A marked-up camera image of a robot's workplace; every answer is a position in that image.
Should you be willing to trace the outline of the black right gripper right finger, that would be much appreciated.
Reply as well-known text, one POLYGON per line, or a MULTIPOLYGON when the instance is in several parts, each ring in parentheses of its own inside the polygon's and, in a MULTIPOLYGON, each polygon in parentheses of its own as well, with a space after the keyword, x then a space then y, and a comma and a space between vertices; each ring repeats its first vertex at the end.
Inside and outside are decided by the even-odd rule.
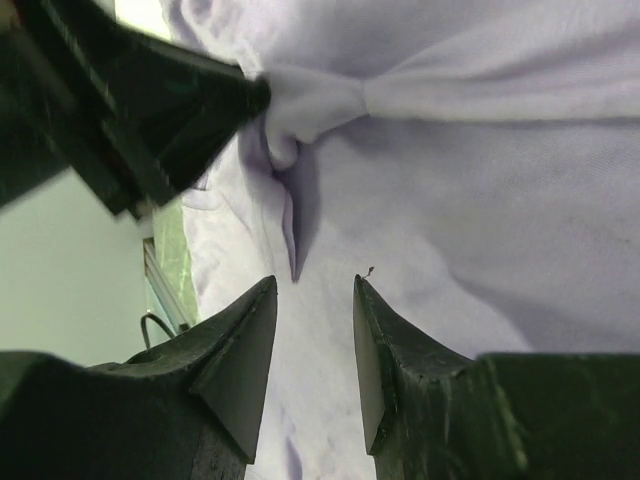
POLYGON ((353 326, 367 453, 380 479, 635 479, 634 354, 468 359, 362 277, 353 326))

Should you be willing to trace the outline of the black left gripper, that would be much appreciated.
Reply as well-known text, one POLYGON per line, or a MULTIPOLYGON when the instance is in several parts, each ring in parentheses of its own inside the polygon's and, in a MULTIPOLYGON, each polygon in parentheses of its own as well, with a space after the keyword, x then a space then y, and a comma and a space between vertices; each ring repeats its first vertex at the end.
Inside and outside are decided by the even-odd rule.
POLYGON ((94 1, 1 4, 1 205, 73 169, 143 218, 266 110, 263 79, 119 22, 94 1))

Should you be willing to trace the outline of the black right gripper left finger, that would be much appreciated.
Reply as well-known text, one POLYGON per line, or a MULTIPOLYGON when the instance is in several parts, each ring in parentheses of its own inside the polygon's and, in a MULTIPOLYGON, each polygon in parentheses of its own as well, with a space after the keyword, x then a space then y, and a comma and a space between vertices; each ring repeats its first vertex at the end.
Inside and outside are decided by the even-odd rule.
POLYGON ((266 277, 125 363, 1 356, 5 479, 240 479, 256 457, 277 318, 266 277))

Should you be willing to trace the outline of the purple t shirt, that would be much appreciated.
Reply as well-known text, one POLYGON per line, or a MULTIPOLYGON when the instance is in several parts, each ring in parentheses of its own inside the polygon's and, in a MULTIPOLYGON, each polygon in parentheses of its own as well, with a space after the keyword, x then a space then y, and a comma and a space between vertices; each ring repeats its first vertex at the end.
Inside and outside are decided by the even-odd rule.
POLYGON ((639 347, 635 1, 165 1, 272 89, 183 197, 199 312, 265 276, 251 479, 371 479, 352 330, 369 274, 466 356, 639 347))

